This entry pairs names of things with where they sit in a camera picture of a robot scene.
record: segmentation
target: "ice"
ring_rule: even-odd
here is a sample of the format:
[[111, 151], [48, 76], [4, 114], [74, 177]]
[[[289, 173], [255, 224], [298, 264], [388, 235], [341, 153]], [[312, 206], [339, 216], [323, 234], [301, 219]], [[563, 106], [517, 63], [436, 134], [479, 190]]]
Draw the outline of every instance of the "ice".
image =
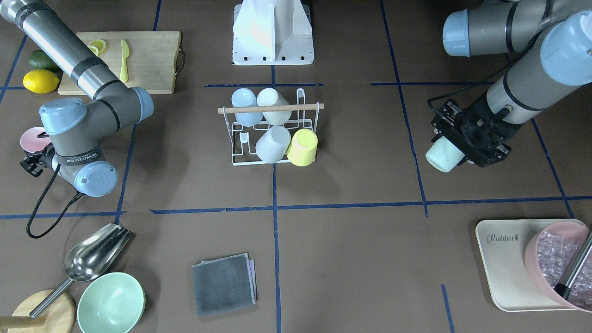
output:
[[[566, 239], [548, 231], [540, 235], [537, 258], [540, 270], [550, 286], [559, 282], [580, 245], [581, 242], [577, 239]], [[592, 305], [592, 257], [586, 259], [584, 267], [571, 286], [569, 300], [579, 307]]]

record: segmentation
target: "cup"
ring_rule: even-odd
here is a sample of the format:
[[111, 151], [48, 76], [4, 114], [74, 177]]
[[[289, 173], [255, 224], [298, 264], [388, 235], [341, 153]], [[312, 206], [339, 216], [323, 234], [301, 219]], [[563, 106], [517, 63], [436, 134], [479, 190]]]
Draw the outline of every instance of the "cup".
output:
[[[288, 104], [288, 101], [273, 88], [265, 88], [257, 95], [257, 105], [260, 107]], [[263, 115], [269, 124], [279, 126], [290, 119], [292, 111], [267, 111], [263, 112]]]
[[299, 167], [306, 167], [314, 161], [317, 153], [318, 138], [310, 129], [300, 129], [292, 138], [286, 156], [290, 163]]
[[[233, 107], [256, 107], [257, 97], [255, 93], [249, 88], [240, 88], [232, 93], [232, 106]], [[255, 126], [263, 119], [263, 113], [261, 112], [244, 112], [235, 113], [236, 121], [242, 126]]]
[[443, 136], [426, 153], [427, 161], [442, 172], [452, 170], [464, 157], [465, 154]]
[[37, 135], [44, 132], [45, 128], [43, 127], [33, 127], [26, 130], [21, 136], [21, 148], [29, 153], [34, 153], [45, 149], [45, 147], [49, 145], [52, 140], [49, 137], [37, 137]]
[[265, 163], [277, 163], [290, 144], [290, 132], [282, 126], [272, 126], [255, 144], [257, 156]]

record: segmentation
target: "mint green bowl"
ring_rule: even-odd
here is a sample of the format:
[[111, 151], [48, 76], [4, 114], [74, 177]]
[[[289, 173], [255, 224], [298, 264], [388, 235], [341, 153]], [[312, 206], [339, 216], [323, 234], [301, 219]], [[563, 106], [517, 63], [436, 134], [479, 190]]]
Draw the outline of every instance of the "mint green bowl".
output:
[[82, 293], [77, 319], [84, 333], [126, 333], [142, 313], [146, 298], [140, 283], [126, 273], [109, 273]]

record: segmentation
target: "green avocado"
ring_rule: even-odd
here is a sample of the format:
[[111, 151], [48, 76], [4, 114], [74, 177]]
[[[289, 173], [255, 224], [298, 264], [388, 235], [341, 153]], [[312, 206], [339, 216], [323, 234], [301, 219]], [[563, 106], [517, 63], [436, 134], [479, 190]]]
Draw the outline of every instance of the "green avocado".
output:
[[51, 72], [60, 71], [60, 68], [42, 50], [35, 50], [29, 56], [29, 65], [36, 69], [47, 69]]

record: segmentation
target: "wooden rack handle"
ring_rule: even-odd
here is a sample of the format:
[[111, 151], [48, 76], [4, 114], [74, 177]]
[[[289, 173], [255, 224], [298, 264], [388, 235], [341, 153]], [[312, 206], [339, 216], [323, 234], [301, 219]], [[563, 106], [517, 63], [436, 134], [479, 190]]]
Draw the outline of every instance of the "wooden rack handle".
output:
[[0, 328], [29, 328], [45, 324], [45, 317], [0, 317]]
[[[324, 103], [317, 103], [319, 110], [325, 109]], [[227, 107], [226, 113], [316, 110], [317, 104], [273, 105], [270, 107]], [[224, 108], [218, 108], [218, 114], [224, 114]]]

